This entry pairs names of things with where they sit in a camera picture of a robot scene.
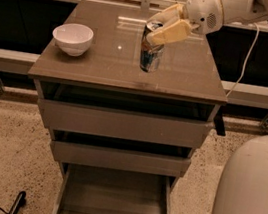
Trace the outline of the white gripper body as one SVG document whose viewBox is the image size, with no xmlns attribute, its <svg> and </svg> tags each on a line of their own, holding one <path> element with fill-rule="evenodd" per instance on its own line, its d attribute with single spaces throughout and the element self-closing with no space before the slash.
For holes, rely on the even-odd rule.
<svg viewBox="0 0 268 214">
<path fill-rule="evenodd" d="M 222 0 L 187 0 L 184 10 L 185 20 L 194 34 L 209 34 L 223 26 Z"/>
</svg>

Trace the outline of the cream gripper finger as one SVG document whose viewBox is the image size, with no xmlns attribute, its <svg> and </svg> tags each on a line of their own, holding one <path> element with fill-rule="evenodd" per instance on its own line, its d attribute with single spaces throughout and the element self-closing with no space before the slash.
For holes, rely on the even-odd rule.
<svg viewBox="0 0 268 214">
<path fill-rule="evenodd" d="M 192 24 L 188 20 L 168 21 L 160 28 L 146 35 L 147 42 L 151 46 L 164 45 L 183 41 L 193 32 Z"/>
<path fill-rule="evenodd" d="M 176 3 L 149 17 L 146 23 L 161 25 L 165 28 L 181 29 L 185 25 L 183 12 L 183 5 Z"/>
</svg>

